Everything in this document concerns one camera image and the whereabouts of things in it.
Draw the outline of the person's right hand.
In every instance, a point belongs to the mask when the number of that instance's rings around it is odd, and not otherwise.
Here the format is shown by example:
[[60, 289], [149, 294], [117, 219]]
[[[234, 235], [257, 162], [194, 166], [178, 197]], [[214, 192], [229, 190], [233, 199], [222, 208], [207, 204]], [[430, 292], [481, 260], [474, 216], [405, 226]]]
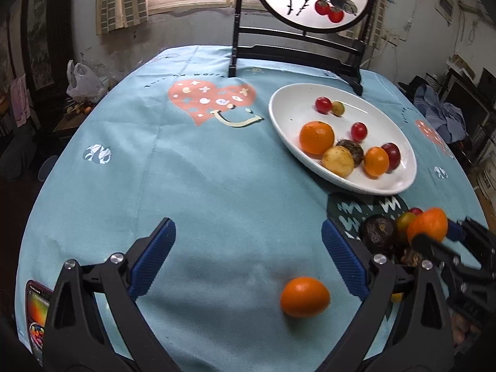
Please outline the person's right hand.
[[469, 351], [481, 334], [478, 327], [456, 312], [451, 314], [451, 330], [455, 354]]

